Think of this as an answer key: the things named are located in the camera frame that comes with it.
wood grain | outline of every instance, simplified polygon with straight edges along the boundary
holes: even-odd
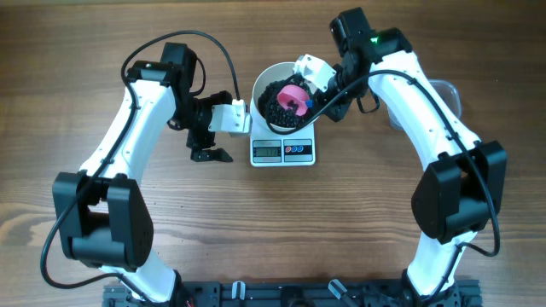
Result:
[[[230,52],[250,99],[268,66],[311,53],[339,61],[328,23],[364,7],[371,25],[402,29],[429,78],[450,80],[462,120],[508,152],[499,221],[501,254],[466,252],[457,274],[480,279],[486,306],[546,302],[546,22],[541,2],[255,2],[27,6],[0,9],[0,305],[98,305],[97,283],[73,291],[38,272],[54,222],[51,184],[96,148],[123,95],[119,67],[148,40],[180,29],[209,32]],[[188,43],[205,62],[205,95],[232,91],[219,50]],[[141,59],[159,59],[161,45]],[[320,119],[317,164],[255,169],[248,140],[218,136],[233,164],[189,160],[186,133],[167,128],[142,182],[154,248],[186,281],[396,278],[413,258],[419,229],[410,197],[422,169],[386,109]],[[491,229],[476,242],[491,248]],[[96,274],[62,256],[52,275]]]
[[[35,6],[35,5],[81,5],[81,4],[125,4],[125,3],[218,3],[235,2],[236,0],[0,0],[1,6]]]

metal clamp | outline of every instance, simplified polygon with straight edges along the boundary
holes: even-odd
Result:
[[[334,279],[328,283],[328,290],[341,302],[345,303],[347,307],[358,307],[355,302],[347,295],[347,289],[341,284],[340,281]]]
[[[231,288],[231,299],[245,300],[247,285],[243,281],[236,281]]]

white bracket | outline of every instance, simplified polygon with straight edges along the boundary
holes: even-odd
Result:
[[[300,55],[293,66],[293,72],[300,73],[322,92],[328,90],[328,81],[335,76],[335,70],[327,62],[313,55]]]
[[[221,104],[212,107],[212,120],[208,130],[228,132],[231,136],[247,136],[250,134],[251,123],[245,102],[234,99],[230,105]]]

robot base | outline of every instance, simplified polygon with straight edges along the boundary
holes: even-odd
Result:
[[[344,284],[346,296],[354,304],[338,300],[328,283],[258,283],[245,285],[219,282],[184,282],[190,301],[180,301],[177,307],[404,307],[419,306],[411,291],[403,290],[402,280],[376,280]],[[104,288],[102,307],[148,306],[134,299],[125,286]],[[481,307],[479,281],[456,281],[431,307]]]

pink object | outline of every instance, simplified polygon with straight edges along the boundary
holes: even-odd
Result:
[[[307,112],[307,104],[305,102],[309,100],[309,95],[307,95],[307,92],[298,85],[289,84],[283,87],[276,96],[276,99],[285,110],[293,108],[288,106],[290,101],[297,104],[298,110],[296,111],[296,115],[298,116],[304,116]]]

